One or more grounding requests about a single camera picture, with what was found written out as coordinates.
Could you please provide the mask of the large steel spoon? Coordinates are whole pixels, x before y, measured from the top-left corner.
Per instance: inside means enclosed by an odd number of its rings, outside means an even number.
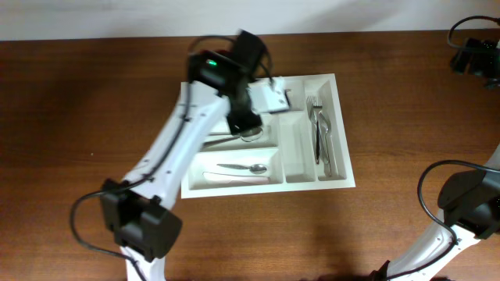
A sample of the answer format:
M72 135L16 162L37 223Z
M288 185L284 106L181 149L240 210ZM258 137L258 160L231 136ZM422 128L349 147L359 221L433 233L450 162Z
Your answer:
M229 136L229 137L239 137L239 136L243 136L243 137L257 137L257 136L262 136L263 135L263 129L262 128L256 128L256 129L252 129L252 130L248 130L246 132L243 132L241 134L238 134L238 135L232 135L232 136Z
M260 136L257 136L257 137L243 137L243 136L239 136L239 137L226 137L226 138L222 138L222 139L218 139L218 140L206 141L202 145L202 148L209 148L209 147L212 147L212 146L215 146L215 145L218 145L218 144L223 144L223 143L227 143L227 142L230 142L230 141L237 141L237 140L244 141L244 142L248 143L248 142L257 141L259 138L260 138Z

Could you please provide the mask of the small steel teaspoon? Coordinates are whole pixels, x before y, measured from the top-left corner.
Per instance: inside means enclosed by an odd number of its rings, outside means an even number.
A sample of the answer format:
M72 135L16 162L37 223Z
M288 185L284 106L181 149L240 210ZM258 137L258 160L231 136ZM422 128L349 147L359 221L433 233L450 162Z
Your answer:
M263 164L238 165L238 164L217 164L217 166L226 169L248 170L250 173L260 175L267 172L267 167Z

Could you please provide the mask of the white plastic knife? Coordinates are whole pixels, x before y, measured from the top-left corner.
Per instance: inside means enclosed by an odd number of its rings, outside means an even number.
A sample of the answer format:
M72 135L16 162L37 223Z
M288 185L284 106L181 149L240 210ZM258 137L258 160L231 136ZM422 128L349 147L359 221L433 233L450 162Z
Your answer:
M203 176L207 181L221 184L268 184L270 181L270 178L266 176L238 176L210 172L204 172Z

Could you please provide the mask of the steel fork dark handle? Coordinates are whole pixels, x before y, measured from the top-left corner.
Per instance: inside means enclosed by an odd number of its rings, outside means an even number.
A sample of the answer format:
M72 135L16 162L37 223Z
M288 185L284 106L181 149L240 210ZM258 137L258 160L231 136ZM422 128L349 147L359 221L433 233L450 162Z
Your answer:
M316 159L316 164L319 165L320 159L321 159L321 143L320 143L320 125L319 125L319 114L320 110L320 103L318 99L316 99L316 106L315 106L315 111L316 111L316 117L317 117L317 129L314 130L314 141L315 141L315 159Z

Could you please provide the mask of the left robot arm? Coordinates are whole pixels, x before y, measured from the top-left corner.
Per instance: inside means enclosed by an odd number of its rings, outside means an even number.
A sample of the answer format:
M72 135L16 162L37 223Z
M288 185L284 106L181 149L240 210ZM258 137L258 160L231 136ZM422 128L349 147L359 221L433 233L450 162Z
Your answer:
M227 50L196 50L204 40L197 38L188 49L187 83L153 145L120 182L106 180L98 193L129 280L165 278L166 254L182 228L171 209L213 127L226 120L233 136L253 133L263 124L259 114L271 110L269 99L283 92L272 77L260 83L266 95L256 96L251 88L262 60L270 57L259 37L243 30Z

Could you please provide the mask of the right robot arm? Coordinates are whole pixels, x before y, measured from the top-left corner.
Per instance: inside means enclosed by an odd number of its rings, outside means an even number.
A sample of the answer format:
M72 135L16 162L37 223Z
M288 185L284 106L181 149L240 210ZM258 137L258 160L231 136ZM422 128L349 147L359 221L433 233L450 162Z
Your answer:
M433 214L423 199L423 182L429 172L444 165L467 170L445 181L437 199L438 212ZM499 150L484 165L460 160L429 165L419 178L417 197L432 223L407 252L373 271L371 280L437 280L458 254L499 233Z

